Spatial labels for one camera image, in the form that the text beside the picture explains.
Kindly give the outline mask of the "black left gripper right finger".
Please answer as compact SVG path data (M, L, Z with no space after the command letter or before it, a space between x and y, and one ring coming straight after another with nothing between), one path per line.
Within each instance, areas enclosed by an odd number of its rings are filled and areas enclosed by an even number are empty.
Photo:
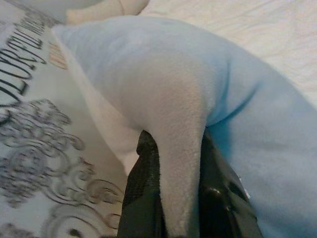
M201 146L199 220L202 238L261 238L255 211L239 176L208 130Z

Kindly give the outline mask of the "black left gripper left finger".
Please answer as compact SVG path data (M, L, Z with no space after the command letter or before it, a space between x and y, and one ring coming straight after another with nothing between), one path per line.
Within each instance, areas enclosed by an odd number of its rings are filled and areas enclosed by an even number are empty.
M160 200L159 152L148 132L141 132L136 152L139 157L128 176L117 236L163 238L165 222Z

